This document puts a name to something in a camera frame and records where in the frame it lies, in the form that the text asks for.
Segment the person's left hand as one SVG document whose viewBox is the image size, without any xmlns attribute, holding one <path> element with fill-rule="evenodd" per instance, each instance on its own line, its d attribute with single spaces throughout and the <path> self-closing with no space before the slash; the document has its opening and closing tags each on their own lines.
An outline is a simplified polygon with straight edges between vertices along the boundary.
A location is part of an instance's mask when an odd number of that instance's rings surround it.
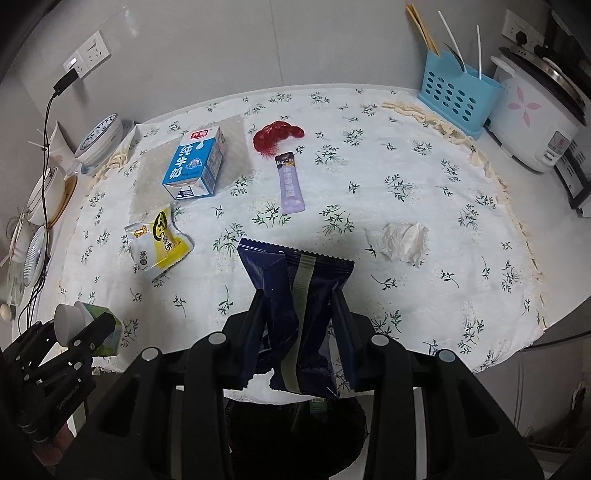
<svg viewBox="0 0 591 480">
<path fill-rule="evenodd" d="M 73 435 L 64 424 L 51 441 L 36 444 L 34 452 L 44 466 L 53 467 L 61 461 L 72 441 Z"/>
</svg>

